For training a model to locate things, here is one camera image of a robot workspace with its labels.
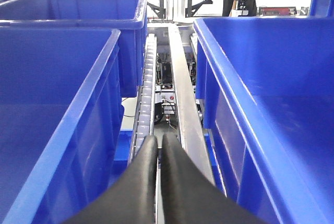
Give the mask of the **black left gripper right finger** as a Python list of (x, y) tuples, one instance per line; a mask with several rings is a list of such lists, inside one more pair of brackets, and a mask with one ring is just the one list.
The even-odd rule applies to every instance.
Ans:
[(171, 133), (162, 137), (161, 193), (165, 223), (263, 223), (215, 187)]

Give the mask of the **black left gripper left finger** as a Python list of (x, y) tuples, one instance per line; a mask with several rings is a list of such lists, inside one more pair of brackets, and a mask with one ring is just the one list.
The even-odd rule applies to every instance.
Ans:
[(146, 136), (120, 178), (64, 223), (154, 223), (158, 142)]

